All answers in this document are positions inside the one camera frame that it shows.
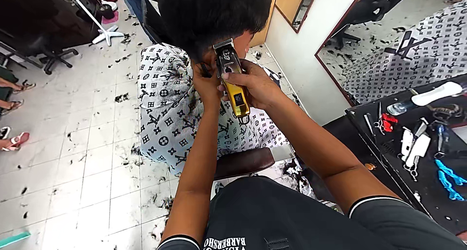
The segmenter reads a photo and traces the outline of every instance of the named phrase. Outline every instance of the black countertop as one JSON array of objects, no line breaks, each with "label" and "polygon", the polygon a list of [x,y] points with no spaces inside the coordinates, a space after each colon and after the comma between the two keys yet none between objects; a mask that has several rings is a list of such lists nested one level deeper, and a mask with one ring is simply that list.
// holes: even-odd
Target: black countertop
[{"label": "black countertop", "polygon": [[[446,81],[454,81],[458,83],[467,82],[467,74],[460,75],[449,80],[415,87],[414,90],[418,93],[428,92],[433,88],[444,84]],[[382,178],[381,176],[389,174],[389,176],[384,177],[387,179],[386,181],[381,181],[388,185],[388,180],[393,179],[394,183],[391,184],[389,182],[390,185],[388,186],[392,186],[390,188],[402,199],[413,205],[416,209],[431,216],[437,223],[452,233],[462,233],[467,230],[467,185],[455,185],[454,181],[450,177],[447,177],[453,184],[453,188],[461,194],[466,201],[449,199],[449,193],[438,179],[438,167],[434,162],[433,155],[436,152],[437,146],[435,133],[431,132],[430,129],[427,129],[427,133],[429,133],[431,138],[431,143],[426,156],[419,160],[417,182],[415,182],[409,172],[403,168],[404,162],[397,157],[397,154],[400,153],[400,140],[402,139],[402,133],[404,131],[402,126],[409,128],[412,132],[415,132],[416,127],[420,123],[420,118],[424,117],[428,122],[435,120],[432,116],[431,110],[425,106],[418,107],[397,116],[397,119],[399,120],[398,127],[395,127],[393,132],[386,133],[385,135],[382,135],[377,128],[373,128],[374,132],[376,132],[376,143],[373,143],[371,133],[363,117],[366,113],[370,113],[373,121],[378,121],[378,106],[380,102],[382,104],[382,112],[387,113],[387,106],[401,100],[409,99],[412,96],[413,94],[409,90],[406,90],[347,110],[347,117],[354,124],[360,136],[373,153],[372,158],[368,156],[367,158],[362,158],[361,156],[357,157],[359,157],[362,163],[371,162],[376,166],[381,165],[382,169],[378,169],[377,167],[377,169],[372,171],[373,174],[380,180]],[[457,98],[442,98],[431,103],[431,106],[441,107],[452,103],[467,107],[467,97],[460,96]],[[448,133],[450,136],[450,151],[467,150],[467,144],[451,129],[448,129]],[[442,158],[441,161],[448,168],[453,169],[457,175],[467,179],[467,158]],[[419,194],[421,198],[420,201],[416,199],[414,193]]]}]

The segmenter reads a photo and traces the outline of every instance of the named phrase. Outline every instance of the hair clipper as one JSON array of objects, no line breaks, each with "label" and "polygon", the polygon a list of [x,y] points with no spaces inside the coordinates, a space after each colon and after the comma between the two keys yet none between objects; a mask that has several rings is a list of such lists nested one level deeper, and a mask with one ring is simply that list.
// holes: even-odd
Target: hair clipper
[{"label": "hair clipper", "polygon": [[242,73],[240,60],[238,59],[233,43],[234,40],[230,38],[224,42],[213,45],[213,47],[217,55],[218,77],[221,78],[227,90],[227,95],[232,104],[233,114],[237,118],[242,118],[250,114],[250,108],[248,107],[245,95],[247,91],[246,88],[244,86],[230,84],[221,77],[223,73]]}]

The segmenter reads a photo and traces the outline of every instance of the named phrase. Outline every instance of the black hair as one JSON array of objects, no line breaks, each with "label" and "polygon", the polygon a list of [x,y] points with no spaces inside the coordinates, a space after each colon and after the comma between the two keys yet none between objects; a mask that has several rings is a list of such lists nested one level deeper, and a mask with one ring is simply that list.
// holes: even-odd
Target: black hair
[{"label": "black hair", "polygon": [[245,31],[260,32],[272,0],[159,0],[159,11],[173,45],[196,62],[220,41]]}]

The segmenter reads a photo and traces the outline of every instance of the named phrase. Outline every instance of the tiled floor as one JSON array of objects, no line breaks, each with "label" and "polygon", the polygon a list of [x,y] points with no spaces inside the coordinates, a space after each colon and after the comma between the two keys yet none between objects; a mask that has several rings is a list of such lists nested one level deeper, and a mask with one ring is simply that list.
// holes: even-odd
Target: tiled floor
[{"label": "tiled floor", "polygon": [[[149,40],[120,0],[119,31],[114,38],[84,45],[70,56],[74,65],[59,64],[52,75],[37,68],[10,66],[37,87],[13,95],[25,99],[0,125],[31,139],[17,152],[0,152],[0,239],[27,230],[32,236],[4,249],[154,249],[168,211],[164,200],[175,196],[178,178],[165,164],[142,160],[139,146],[136,78],[139,51]],[[279,73],[265,46],[259,60]],[[286,79],[284,92],[295,99]],[[128,93],[128,100],[115,102]],[[287,186],[281,164],[263,171]]]}]

